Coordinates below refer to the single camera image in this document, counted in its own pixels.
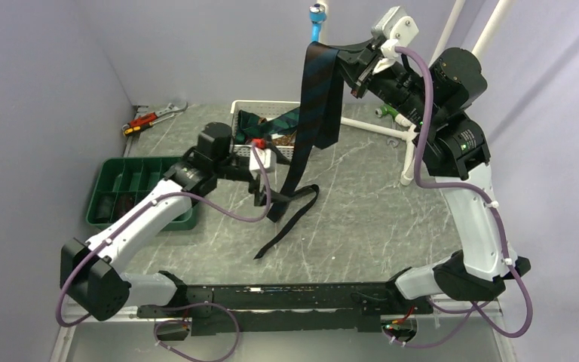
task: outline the white pipe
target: white pipe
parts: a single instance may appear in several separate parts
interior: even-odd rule
[[[370,124],[370,123],[366,123],[366,122],[356,121],[354,119],[350,119],[350,118],[346,118],[346,117],[341,117],[341,124],[344,124],[346,126],[355,127],[355,128],[360,128],[361,130],[369,130],[369,131],[376,132],[379,134],[384,134],[385,136],[392,136],[392,137],[400,138],[402,140],[406,140],[407,134],[408,134],[407,132],[404,132],[402,130],[392,130],[391,128],[377,126],[375,124]]]
[[[411,164],[409,164],[409,167],[407,167],[402,174],[400,174],[400,183],[403,186],[407,186],[410,183],[412,183],[412,180],[414,180],[414,161],[412,161]]]
[[[473,50],[471,51],[478,60],[482,60],[483,53],[489,45],[489,42],[494,37],[498,27],[501,25],[505,15],[507,15],[511,9],[514,1],[515,0],[498,0],[496,8],[494,8],[492,15],[489,17],[489,20],[487,20],[485,28],[480,33],[480,37],[478,38],[478,41],[476,41],[476,45],[473,46]]]
[[[409,165],[414,162],[414,143],[412,141],[408,141],[405,147],[405,162],[403,165],[403,174],[409,168]]]
[[[440,39],[438,39],[436,49],[433,51],[433,55],[431,56],[430,64],[433,63],[447,47],[447,41],[454,31],[454,26],[456,25],[458,17],[461,15],[463,5],[465,5],[465,0],[456,0],[454,3],[452,12],[449,13],[449,18],[447,18],[447,23],[445,23],[445,29],[443,29],[443,33],[440,34]]]

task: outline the white wire basket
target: white wire basket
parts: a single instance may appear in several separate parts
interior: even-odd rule
[[[236,136],[236,127],[238,111],[244,110],[245,112],[254,113],[255,115],[267,118],[269,121],[291,111],[301,104],[300,102],[278,102],[273,100],[235,100],[231,103],[231,129],[232,134]],[[278,146],[280,152],[287,157],[289,160],[292,159],[294,154],[294,147],[292,146]],[[249,156],[250,147],[248,145],[235,145],[234,150],[240,156]]]

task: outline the lavender wall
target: lavender wall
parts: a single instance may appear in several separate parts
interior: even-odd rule
[[[535,318],[516,353],[579,360],[579,1],[516,2],[482,72],[489,89],[469,113],[489,136],[509,238],[532,261]],[[517,329],[525,306],[514,284],[501,302]]]
[[[451,43],[460,44],[485,0],[467,0]],[[77,0],[133,104],[298,100],[314,0]],[[402,5],[420,32],[411,46],[431,58],[453,1],[329,0],[327,44],[371,37]]]
[[[85,237],[132,108],[71,0],[0,2],[0,361],[48,360],[59,251]]]

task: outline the table surface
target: table surface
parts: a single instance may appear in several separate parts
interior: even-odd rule
[[[345,104],[343,116],[389,127],[376,104]],[[182,155],[213,121],[231,124],[230,105],[190,106],[146,131],[132,157]],[[167,270],[187,284],[264,284],[385,281],[408,266],[437,261],[460,248],[451,213],[438,191],[402,186],[405,145],[347,126],[339,142],[314,149],[301,185],[316,183],[320,197],[294,229],[259,260],[256,252],[309,198],[295,201],[279,223],[238,222],[200,205],[190,231],[162,232],[131,261],[127,272]],[[287,166],[271,175],[280,189]],[[220,180],[209,199],[237,214],[255,216],[247,185]]]

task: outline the green tray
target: green tray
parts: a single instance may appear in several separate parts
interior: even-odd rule
[[[103,162],[99,178],[87,208],[85,220],[99,229],[105,229],[121,218],[119,210],[129,210],[144,199],[163,178],[180,157],[129,157],[110,158]],[[101,203],[107,204],[107,211],[100,212]],[[167,224],[166,232],[191,230],[196,226],[195,207]]]

